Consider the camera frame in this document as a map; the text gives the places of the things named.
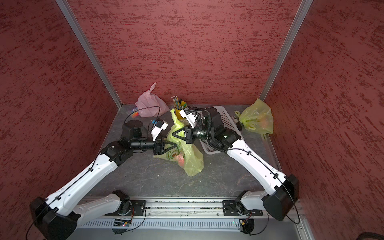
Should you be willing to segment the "green avocado print bag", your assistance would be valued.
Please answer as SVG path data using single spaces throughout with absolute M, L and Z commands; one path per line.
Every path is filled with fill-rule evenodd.
M 178 128 L 182 128 L 183 126 L 186 126 L 186 125 L 180 120 L 178 120 L 178 118 L 175 115 L 174 109 L 171 109 L 170 113 L 172 115 L 174 124 L 170 128 L 170 131 L 166 137 L 166 140 L 176 143 L 178 144 L 178 146 L 163 155 L 156 155 L 154 156 L 154 158 L 160 158 L 163 160 L 178 163 L 177 156 L 183 156 L 185 159 L 185 166 L 182 169 L 184 169 L 184 171 L 189 177 L 193 177 L 196 174 L 199 174 L 203 170 L 204 156 L 194 144 L 186 144 L 184 141 L 181 141 L 172 136 L 172 132 L 174 130 Z

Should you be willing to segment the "pink plastic bag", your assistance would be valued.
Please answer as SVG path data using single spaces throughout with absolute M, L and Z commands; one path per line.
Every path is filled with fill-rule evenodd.
M 135 103 L 139 115 L 143 118 L 161 116 L 170 111 L 168 105 L 152 91 L 157 83 L 154 83 L 149 90 L 141 94 Z

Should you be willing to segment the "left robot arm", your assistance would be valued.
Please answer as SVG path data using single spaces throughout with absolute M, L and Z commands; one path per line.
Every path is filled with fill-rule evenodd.
M 33 225 L 47 240 L 65 240 L 78 227 L 105 214 L 132 216 L 134 208 L 131 199 L 120 190 L 85 205 L 79 202 L 134 153 L 152 150 L 154 155 L 162 155 L 176 148 L 177 144 L 160 135 L 167 127 L 167 122 L 155 120 L 150 133 L 144 138 L 141 121 L 131 120 L 123 124 L 120 139 L 105 146 L 81 173 L 55 193 L 46 198 L 37 197 L 30 203 Z

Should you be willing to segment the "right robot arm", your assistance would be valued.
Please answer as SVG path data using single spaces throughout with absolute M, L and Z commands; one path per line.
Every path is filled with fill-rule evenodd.
M 216 108 L 181 110 L 189 126 L 184 133 L 172 135 L 186 144 L 205 141 L 216 151 L 227 154 L 240 163 L 264 188 L 263 192 L 243 191 L 235 200 L 238 214 L 250 216 L 253 210 L 267 211 L 278 221 L 284 220 L 299 198 L 299 180 L 285 175 L 257 155 L 236 131 L 226 128 Z

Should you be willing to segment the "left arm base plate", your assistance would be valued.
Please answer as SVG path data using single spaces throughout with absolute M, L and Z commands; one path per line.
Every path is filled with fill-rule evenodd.
M 143 216 L 146 202 L 146 200 L 123 201 L 117 211 L 106 216 Z

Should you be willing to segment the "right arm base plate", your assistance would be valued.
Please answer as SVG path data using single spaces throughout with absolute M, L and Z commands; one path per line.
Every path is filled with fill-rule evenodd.
M 248 217 L 248 216 L 263 216 L 261 210 L 247 210 L 241 202 L 235 200 L 224 200 L 222 201 L 224 216 L 235 216 L 235 217 Z

